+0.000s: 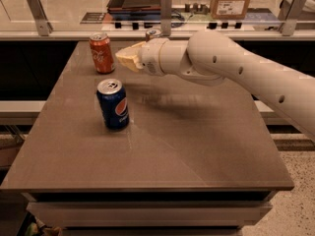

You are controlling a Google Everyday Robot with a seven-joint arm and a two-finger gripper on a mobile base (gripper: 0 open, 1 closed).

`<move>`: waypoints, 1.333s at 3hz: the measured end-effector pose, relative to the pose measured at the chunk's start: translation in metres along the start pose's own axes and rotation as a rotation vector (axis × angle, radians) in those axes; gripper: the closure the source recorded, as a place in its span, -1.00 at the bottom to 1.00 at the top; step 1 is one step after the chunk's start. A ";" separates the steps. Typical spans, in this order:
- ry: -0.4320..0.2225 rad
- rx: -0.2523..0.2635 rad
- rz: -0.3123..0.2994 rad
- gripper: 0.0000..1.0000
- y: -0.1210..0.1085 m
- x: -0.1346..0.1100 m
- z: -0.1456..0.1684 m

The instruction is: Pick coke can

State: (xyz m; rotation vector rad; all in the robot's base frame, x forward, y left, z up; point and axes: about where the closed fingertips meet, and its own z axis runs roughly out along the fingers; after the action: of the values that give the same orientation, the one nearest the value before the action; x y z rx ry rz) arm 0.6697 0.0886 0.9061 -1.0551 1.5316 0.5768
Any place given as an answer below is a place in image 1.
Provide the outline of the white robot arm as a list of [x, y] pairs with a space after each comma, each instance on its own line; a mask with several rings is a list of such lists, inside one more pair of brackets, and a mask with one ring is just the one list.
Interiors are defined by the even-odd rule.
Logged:
[[230, 79], [315, 140], [315, 78], [254, 54], [216, 30], [187, 40], [153, 38], [115, 53], [118, 62], [151, 76], [175, 75], [216, 86]]

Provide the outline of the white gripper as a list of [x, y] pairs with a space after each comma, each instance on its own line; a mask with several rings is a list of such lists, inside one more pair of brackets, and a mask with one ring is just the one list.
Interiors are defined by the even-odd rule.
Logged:
[[153, 38], [138, 42], [115, 53], [119, 63], [133, 72], [144, 70], [151, 76], [162, 77], [165, 72], [160, 64], [160, 52], [168, 38]]

